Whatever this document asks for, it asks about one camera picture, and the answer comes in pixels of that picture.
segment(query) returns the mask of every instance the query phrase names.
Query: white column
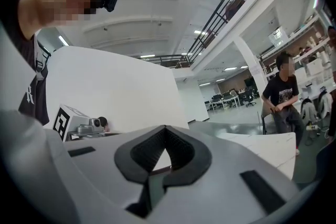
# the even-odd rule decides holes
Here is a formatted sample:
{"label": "white column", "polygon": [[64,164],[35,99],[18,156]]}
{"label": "white column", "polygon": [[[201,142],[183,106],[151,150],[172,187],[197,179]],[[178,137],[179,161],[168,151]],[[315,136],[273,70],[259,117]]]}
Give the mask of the white column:
{"label": "white column", "polygon": [[246,42],[240,36],[234,38],[234,44],[236,44],[240,53],[243,55],[261,96],[266,87],[267,79],[257,57],[252,53]]}

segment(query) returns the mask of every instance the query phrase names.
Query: floor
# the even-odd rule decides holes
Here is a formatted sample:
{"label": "floor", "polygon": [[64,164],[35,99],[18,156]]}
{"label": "floor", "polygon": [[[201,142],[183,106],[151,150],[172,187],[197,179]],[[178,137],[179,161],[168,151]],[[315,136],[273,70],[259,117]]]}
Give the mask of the floor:
{"label": "floor", "polygon": [[[261,100],[256,99],[254,106],[241,106],[209,111],[209,120],[206,122],[192,122],[189,124],[191,130],[218,136],[221,133],[254,134],[262,135],[263,127],[259,124],[258,113],[261,111]],[[330,119],[324,119],[324,124],[329,123]],[[273,125],[267,125],[267,134],[275,133]],[[319,150],[327,145],[327,139],[322,132],[320,136],[316,131],[305,131],[303,134],[299,150],[300,155],[296,157],[293,181],[310,182],[313,180],[316,171],[316,155]]]}

